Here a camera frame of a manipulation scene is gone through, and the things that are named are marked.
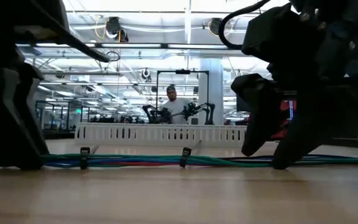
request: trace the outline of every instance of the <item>pillar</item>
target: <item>pillar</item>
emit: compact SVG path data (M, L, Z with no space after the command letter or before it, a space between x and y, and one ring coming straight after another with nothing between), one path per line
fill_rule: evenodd
M209 71L209 83L205 73L198 74L198 102L207 102L207 89L209 86L209 102L215 104L214 124L223 125L223 68L221 58L200 59L200 70ZM198 115L198 124L205 124L205 112Z

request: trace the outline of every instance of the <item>cable clip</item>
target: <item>cable clip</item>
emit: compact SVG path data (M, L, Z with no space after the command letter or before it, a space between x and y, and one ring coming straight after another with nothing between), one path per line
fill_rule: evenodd
M181 152L181 158L179 166L182 168L186 167L187 159L191 155L191 149L189 147L184 147L183 151Z
M91 154L91 149L89 147L82 147L80 149L80 168L81 170L86 170L88 168L88 158Z

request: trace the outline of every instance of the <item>white plastic fence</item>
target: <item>white plastic fence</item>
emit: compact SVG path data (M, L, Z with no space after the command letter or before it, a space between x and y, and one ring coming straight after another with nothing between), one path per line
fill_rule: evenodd
M81 123L75 142L81 145L241 147L244 126Z

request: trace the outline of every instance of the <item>man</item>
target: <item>man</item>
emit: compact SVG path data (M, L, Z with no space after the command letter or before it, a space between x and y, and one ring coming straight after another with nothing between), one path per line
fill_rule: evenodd
M167 96L169 101L166 102L162 108L166 108L171 114L177 114L183 111L184 107L188 107L190 101L182 98L177 98L177 91L173 85L167 87ZM188 124L183 115L172 117L172 124Z

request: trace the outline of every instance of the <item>white shirt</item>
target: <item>white shirt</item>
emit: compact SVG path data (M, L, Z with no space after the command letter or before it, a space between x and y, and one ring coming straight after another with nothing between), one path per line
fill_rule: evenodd
M168 109L171 114L180 113L183 111L184 107L188 107L188 104L190 101L183 99L183 98L176 98L175 101L168 101L164 105L162 105L162 108ZM187 120L185 120L185 117L183 115L178 115L172 117L172 124L188 124Z

